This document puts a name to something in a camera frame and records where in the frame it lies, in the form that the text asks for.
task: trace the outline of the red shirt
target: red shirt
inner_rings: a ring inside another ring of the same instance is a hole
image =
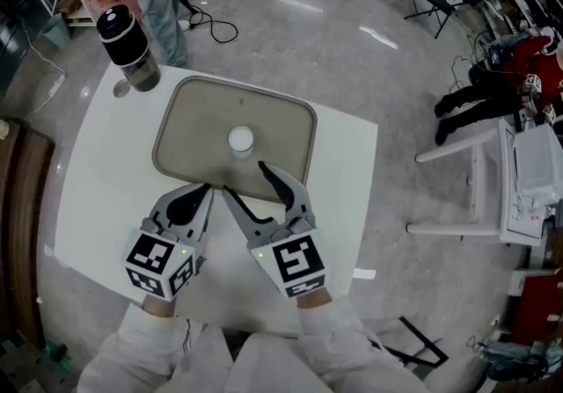
[[[545,106],[550,105],[560,93],[563,93],[563,70],[559,67],[557,55],[538,54],[551,43],[551,37],[535,37],[523,41],[516,46],[512,60],[502,67],[507,73],[509,82],[515,88],[523,84],[525,75],[535,74],[540,78],[542,91],[539,97],[539,111],[544,110]]]

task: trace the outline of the electronic device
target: electronic device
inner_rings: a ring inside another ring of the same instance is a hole
[[[501,54],[502,50],[498,46],[491,46],[489,48],[489,55],[491,57],[492,69],[497,70],[501,68]]]
[[[539,206],[563,198],[563,148],[548,124],[518,134],[514,139],[516,185],[521,195]]]

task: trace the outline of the white sleeve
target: white sleeve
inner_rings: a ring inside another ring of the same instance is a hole
[[[335,392],[428,393],[421,380],[374,348],[346,296],[299,309],[299,342],[312,369]]]
[[[129,305],[120,329],[84,369],[78,393],[149,393],[172,374],[186,320],[154,317]]]

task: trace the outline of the white cup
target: white cup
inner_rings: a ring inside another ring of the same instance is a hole
[[[247,158],[252,154],[254,134],[247,126],[236,126],[229,132],[227,138],[230,152],[236,158]]]

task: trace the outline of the beige tray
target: beige tray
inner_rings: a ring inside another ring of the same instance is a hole
[[[235,126],[254,133],[254,149],[235,158],[227,135]],[[178,84],[166,109],[152,160],[166,176],[227,185],[238,193],[279,201],[258,161],[280,166],[306,184],[317,115],[307,103],[271,91],[202,76]]]

